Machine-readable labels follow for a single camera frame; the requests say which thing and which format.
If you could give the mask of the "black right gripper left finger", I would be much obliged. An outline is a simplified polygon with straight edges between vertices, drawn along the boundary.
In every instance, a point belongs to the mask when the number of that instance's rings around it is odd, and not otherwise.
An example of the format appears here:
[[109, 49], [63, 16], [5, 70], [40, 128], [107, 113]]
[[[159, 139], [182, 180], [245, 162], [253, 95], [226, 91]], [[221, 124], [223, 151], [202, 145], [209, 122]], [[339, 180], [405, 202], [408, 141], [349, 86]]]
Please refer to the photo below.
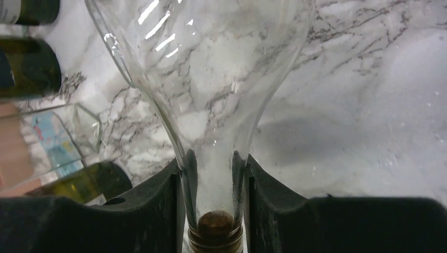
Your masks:
[[1, 252], [179, 252], [176, 160], [101, 206], [66, 197], [1, 199]]

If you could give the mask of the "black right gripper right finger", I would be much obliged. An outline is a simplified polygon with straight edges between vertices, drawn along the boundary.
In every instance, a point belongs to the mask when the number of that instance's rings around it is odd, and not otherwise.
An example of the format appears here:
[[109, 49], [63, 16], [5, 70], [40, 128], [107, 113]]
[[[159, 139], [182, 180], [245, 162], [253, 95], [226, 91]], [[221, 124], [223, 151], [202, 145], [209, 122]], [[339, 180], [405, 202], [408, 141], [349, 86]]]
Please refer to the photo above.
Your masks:
[[307, 199], [253, 157], [246, 173], [249, 252], [446, 252], [446, 208], [433, 199]]

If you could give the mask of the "green bottle black cap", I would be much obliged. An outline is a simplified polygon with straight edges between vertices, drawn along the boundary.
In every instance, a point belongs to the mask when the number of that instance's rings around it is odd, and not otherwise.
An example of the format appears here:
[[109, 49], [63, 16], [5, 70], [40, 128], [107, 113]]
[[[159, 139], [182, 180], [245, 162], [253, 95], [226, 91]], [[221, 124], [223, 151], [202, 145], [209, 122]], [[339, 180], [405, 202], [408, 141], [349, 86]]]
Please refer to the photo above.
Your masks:
[[42, 39], [1, 36], [1, 102], [53, 95], [62, 73], [52, 48]]

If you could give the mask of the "green bottle silver cap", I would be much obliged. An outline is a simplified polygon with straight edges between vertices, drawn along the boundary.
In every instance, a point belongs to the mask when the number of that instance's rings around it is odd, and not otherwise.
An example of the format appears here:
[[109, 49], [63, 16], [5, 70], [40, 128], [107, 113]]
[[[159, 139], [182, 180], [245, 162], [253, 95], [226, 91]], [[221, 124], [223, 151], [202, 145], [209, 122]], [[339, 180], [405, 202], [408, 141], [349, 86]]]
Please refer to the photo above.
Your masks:
[[56, 181], [45, 184], [26, 196], [63, 196], [87, 205], [106, 202], [133, 188], [124, 170], [112, 161], [85, 167]]

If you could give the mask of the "green bottle brown label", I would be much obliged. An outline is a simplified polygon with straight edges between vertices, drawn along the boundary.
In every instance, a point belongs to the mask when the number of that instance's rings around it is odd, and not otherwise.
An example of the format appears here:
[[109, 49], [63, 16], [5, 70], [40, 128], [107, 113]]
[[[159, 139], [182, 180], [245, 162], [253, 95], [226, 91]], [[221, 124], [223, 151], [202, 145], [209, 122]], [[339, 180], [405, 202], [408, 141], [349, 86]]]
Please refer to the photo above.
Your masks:
[[39, 26], [53, 23], [60, 0], [1, 0], [1, 24]]

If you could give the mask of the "dark bottle brown cap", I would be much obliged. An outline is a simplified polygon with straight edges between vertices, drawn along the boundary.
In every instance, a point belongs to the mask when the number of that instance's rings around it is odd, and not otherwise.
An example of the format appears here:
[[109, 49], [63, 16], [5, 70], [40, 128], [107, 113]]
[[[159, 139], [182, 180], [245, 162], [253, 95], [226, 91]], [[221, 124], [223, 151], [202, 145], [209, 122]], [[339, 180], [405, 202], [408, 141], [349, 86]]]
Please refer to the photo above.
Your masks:
[[255, 128], [305, 44], [315, 1], [86, 1], [177, 158], [188, 248], [242, 252]]

